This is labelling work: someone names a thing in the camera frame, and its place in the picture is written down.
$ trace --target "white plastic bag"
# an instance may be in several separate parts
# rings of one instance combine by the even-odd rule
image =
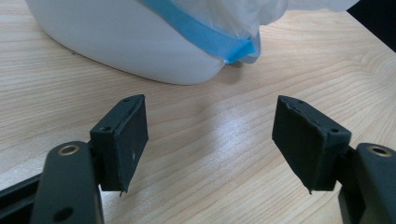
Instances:
[[[236,37],[255,36],[260,25],[283,16],[287,9],[344,11],[359,0],[171,0],[205,25]]]
[[[226,63],[254,63],[259,27],[287,9],[346,10],[358,0],[142,0],[198,48]]]

